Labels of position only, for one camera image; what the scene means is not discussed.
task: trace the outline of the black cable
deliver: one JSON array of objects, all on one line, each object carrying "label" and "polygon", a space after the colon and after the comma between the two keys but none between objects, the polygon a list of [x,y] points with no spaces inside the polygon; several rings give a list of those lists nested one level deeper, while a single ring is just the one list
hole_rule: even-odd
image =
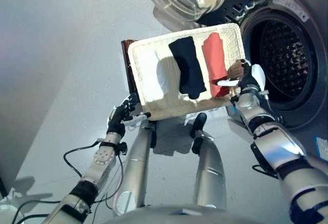
[{"label": "black cable", "polygon": [[14,218],[12,219],[11,224],[15,224],[15,221],[17,219],[17,215],[18,215],[19,211],[21,210],[22,207],[24,207],[25,205],[28,205],[29,203],[60,203],[60,201],[42,201],[42,200],[30,200],[30,201],[26,201],[26,202],[22,203],[18,207],[18,209],[16,211],[16,214],[15,214]]},{"label": "black cable", "polygon": [[95,202],[93,202],[93,203],[96,203],[96,202],[103,202],[103,201],[106,201],[106,200],[112,198],[112,197],[118,192],[119,188],[121,187],[121,185],[122,185],[122,183],[123,183],[123,176],[124,176],[124,172],[123,172],[123,163],[122,163],[122,160],[121,160],[121,157],[119,156],[119,154],[117,155],[117,157],[118,157],[118,160],[119,160],[119,164],[120,164],[120,166],[121,166],[121,180],[120,180],[120,182],[119,182],[119,185],[118,185],[117,189],[116,189],[115,192],[114,192],[112,195],[110,195],[109,197],[106,197],[106,198],[104,198],[104,199],[101,199],[101,200],[95,201]]},{"label": "black cable", "polygon": [[109,205],[108,205],[108,203],[107,203],[107,200],[105,201],[105,204],[106,204],[106,207],[107,207],[108,209],[113,210],[112,207],[109,207]]},{"label": "black cable", "polygon": [[[79,171],[78,171],[73,165],[71,165],[71,164],[68,162],[68,160],[66,159],[66,156],[67,156],[68,154],[74,152],[74,151],[85,150],[85,149],[89,149],[89,148],[95,147],[95,146],[96,146],[97,144],[99,144],[99,143],[100,143],[99,141],[96,141],[95,143],[93,143],[93,144],[90,145],[90,146],[79,147],[79,148],[76,148],[76,149],[73,149],[73,150],[70,150],[70,151],[66,152],[66,153],[63,155],[64,161],[65,161],[65,162],[67,163],[67,165],[70,166],[70,167],[71,167],[71,168],[72,168],[72,169],[73,169],[73,170],[74,170],[74,171],[75,171],[80,177],[82,177],[81,173],[80,173],[80,172],[79,172]],[[115,192],[114,192],[112,195],[110,195],[109,197],[107,197],[107,194],[106,194],[106,198],[101,199],[101,200],[99,200],[99,201],[95,201],[94,203],[101,203],[101,202],[103,202],[103,201],[107,201],[108,199],[112,198],[112,197],[118,192],[119,188],[121,187],[122,182],[123,182],[124,172],[123,172],[123,163],[122,163],[122,160],[121,160],[121,158],[120,158],[119,155],[118,155],[118,160],[119,160],[120,167],[121,167],[121,181],[120,181],[120,183],[119,183],[118,188],[117,188],[117,189],[115,190]],[[11,224],[15,224],[15,221],[16,221],[16,219],[17,219],[17,216],[18,216],[19,211],[21,210],[22,207],[24,207],[25,205],[27,205],[27,204],[29,204],[29,203],[60,203],[60,201],[42,201],[42,200],[30,200],[30,201],[26,201],[26,202],[22,203],[22,204],[18,207],[18,209],[17,209],[17,211],[16,211],[16,213],[15,213],[15,216],[14,216],[13,221],[11,222]],[[24,220],[29,219],[29,218],[47,217],[47,216],[48,216],[48,214],[29,215],[29,216],[26,216],[26,217],[24,217],[23,219],[21,219],[17,224],[20,224],[20,223],[22,223]]]},{"label": "black cable", "polygon": [[47,217],[48,215],[49,214],[28,215],[28,216],[25,216],[23,219],[19,220],[19,222],[17,222],[16,224],[22,224],[27,219]]},{"label": "black cable", "polygon": [[264,175],[270,176],[270,177],[272,177],[272,178],[278,179],[278,176],[277,176],[277,175],[272,174],[272,173],[268,173],[268,172],[266,172],[266,171],[264,171],[264,170],[259,170],[259,169],[257,169],[258,167],[262,168],[260,165],[253,165],[253,166],[252,166],[252,169],[255,170],[255,171],[258,172],[258,173],[261,173],[261,174],[264,174]]},{"label": "black cable", "polygon": [[92,147],[95,147],[97,144],[99,144],[100,141],[96,141],[95,143],[93,143],[92,145],[90,146],[85,146],[85,147],[79,147],[79,148],[75,148],[73,150],[70,150],[68,152],[66,152],[64,155],[63,155],[63,158],[64,158],[64,161],[67,163],[68,166],[71,167],[71,169],[73,169],[80,177],[82,177],[82,174],[73,166],[70,164],[70,162],[66,159],[66,156],[74,151],[80,151],[80,150],[85,150],[85,149],[88,149],[88,148],[92,148]]},{"label": "black cable", "polygon": [[96,218],[96,213],[97,213],[97,210],[98,210],[99,205],[100,205],[100,202],[97,204],[96,209],[94,210],[91,224],[94,223],[94,220],[95,220],[95,218]]}]

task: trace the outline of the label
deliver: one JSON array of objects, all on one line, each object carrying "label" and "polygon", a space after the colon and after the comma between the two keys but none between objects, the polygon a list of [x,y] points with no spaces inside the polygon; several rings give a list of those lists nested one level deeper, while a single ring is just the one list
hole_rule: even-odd
[{"label": "label", "polygon": [[321,159],[328,161],[328,141],[323,138],[315,137],[317,154]]},{"label": "label", "polygon": [[309,15],[294,0],[273,0],[273,3],[290,9],[304,23],[309,19]]}]

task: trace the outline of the laundry basket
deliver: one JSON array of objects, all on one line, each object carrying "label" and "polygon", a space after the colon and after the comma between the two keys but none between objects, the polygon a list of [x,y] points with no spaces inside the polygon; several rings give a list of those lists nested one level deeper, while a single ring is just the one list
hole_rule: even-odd
[{"label": "laundry basket", "polygon": [[[160,120],[226,106],[229,105],[230,98],[240,91],[237,87],[230,87],[229,94],[224,97],[212,98],[211,96],[209,74],[201,46],[204,40],[213,32],[219,33],[222,39],[224,63],[228,71],[233,64],[245,58],[240,30],[238,25],[234,23],[170,33],[139,40],[129,46],[128,55],[140,103],[144,112],[151,113],[150,120]],[[193,37],[196,56],[206,87],[206,91],[202,92],[198,99],[189,99],[187,94],[179,93],[180,70],[169,48],[169,44],[173,41],[188,36]],[[138,52],[144,48],[151,48],[156,52],[161,67],[170,82],[169,92],[161,99],[152,102],[147,102],[145,98],[147,96],[146,92],[150,90],[142,88],[142,78],[148,74],[147,69],[140,68],[136,57]]]}]

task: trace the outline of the red folded cloth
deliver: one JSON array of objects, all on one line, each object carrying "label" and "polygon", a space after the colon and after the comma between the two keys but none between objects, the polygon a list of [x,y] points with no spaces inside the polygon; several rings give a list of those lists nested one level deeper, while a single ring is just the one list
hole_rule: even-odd
[{"label": "red folded cloth", "polygon": [[226,79],[222,40],[218,33],[211,33],[201,46],[209,72],[212,97],[223,97],[229,93],[229,87],[217,86],[219,80]]}]

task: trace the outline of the black folded cloth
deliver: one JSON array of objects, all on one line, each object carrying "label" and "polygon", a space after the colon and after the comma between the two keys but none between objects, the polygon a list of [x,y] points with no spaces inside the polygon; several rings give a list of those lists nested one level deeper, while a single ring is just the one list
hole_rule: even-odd
[{"label": "black folded cloth", "polygon": [[196,57],[196,49],[191,36],[180,38],[169,44],[180,69],[180,93],[188,94],[190,99],[199,98],[206,91],[203,75]]}]

